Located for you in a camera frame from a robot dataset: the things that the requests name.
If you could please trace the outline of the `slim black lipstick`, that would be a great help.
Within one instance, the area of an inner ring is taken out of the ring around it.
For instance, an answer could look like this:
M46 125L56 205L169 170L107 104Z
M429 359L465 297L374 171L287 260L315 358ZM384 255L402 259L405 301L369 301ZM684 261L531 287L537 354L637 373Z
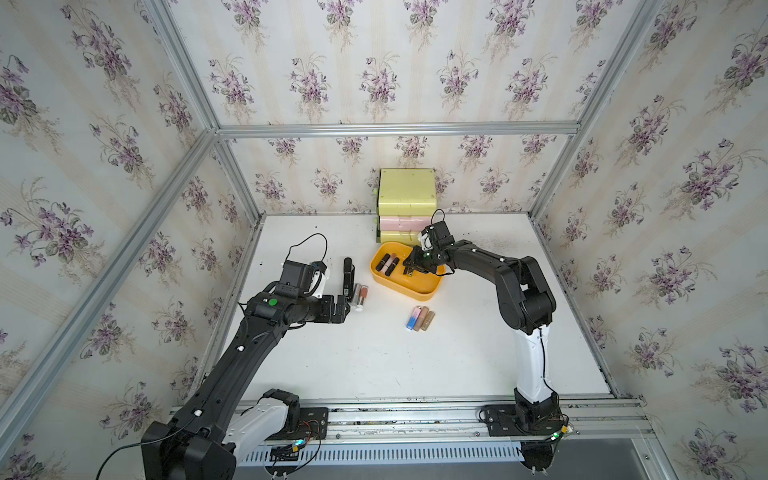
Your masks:
M399 258L395 258L392 263L387 267L387 270L385 271L385 276L390 277L393 272L395 271L396 267L400 263Z

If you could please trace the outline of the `black lipstick tube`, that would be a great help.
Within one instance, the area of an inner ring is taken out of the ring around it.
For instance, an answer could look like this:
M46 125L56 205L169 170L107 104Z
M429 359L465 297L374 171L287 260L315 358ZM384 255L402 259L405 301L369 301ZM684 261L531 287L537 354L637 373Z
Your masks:
M384 268L384 266L387 264L387 262L390 260L390 258L391 258L391 255L389 253L385 254L376 265L375 270L381 271Z

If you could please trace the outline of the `silver lipstick tube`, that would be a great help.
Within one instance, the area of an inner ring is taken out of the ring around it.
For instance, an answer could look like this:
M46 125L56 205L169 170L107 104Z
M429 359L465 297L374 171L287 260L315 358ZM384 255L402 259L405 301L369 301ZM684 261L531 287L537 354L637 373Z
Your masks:
M350 306L354 310L361 309L361 305L360 305L361 290L362 290L362 285L360 283L356 283L354 285L352 300L350 301Z

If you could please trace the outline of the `red white lipstick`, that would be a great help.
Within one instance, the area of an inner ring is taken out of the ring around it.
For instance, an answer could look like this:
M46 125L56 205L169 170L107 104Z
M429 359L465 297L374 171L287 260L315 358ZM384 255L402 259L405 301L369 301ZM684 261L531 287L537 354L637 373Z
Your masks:
M357 293L355 300L355 310L362 311L365 306L365 302L368 296L369 287L367 285L361 285Z

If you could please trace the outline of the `brown lipstick tube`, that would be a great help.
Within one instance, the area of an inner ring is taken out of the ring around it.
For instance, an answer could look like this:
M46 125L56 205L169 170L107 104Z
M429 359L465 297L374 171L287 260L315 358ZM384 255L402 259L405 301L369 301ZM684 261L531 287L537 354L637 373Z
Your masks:
M429 326L431 325L434 317L435 317L435 312L434 311L429 311L427 316L424 319L424 322L422 323L422 325L420 327L420 330L421 331L426 331L429 328Z

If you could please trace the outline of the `pink lipstick tube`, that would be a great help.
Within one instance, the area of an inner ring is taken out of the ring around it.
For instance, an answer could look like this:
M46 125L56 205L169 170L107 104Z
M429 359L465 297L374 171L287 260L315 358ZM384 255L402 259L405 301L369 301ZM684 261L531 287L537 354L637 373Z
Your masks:
M383 266L383 272L384 272L385 274L387 274L388 272L390 272L390 271L393 269L393 267L394 267L394 265L395 265L395 263L396 263L396 261L397 261L397 260L398 260L397 256L396 256L396 255L392 255L392 256L391 256L391 257L390 257L390 258L389 258L389 259L388 259L388 260L385 262L385 264L384 264L384 266Z

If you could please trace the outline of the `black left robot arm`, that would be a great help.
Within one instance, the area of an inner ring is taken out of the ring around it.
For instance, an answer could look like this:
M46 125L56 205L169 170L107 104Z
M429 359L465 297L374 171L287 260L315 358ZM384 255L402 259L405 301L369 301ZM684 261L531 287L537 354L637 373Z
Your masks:
M226 441L236 407L257 370L295 323L342 324L343 295L260 292L246 304L235 337L200 387L167 423L153 422L141 443L147 479L231 479L236 442Z

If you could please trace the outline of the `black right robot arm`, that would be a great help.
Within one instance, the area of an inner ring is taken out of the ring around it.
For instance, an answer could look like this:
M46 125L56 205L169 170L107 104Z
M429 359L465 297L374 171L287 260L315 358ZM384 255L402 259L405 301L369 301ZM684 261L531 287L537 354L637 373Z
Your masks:
M406 273L432 275L445 266L450 274L462 270L494 285L500 316L513 330L516 343L518 379L508 418L524 435L558 437L566 421L550 382L547 355L557 305L538 261L495 254L466 240L442 246L433 240L429 249L414 247L403 266Z

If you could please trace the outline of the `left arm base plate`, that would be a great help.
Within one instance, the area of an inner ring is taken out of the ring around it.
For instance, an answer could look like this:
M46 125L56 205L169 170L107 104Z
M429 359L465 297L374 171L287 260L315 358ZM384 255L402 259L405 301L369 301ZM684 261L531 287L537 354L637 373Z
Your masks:
M267 441L325 440L328 417L329 409L326 407L301 407L297 413L289 412L285 426L269 436Z

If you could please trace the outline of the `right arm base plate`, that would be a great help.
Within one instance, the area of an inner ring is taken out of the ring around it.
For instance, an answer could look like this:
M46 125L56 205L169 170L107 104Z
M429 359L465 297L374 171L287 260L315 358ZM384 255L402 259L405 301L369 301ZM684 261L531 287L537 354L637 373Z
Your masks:
M568 432L569 419L557 402L486 405L478 414L491 437L547 437L558 439Z

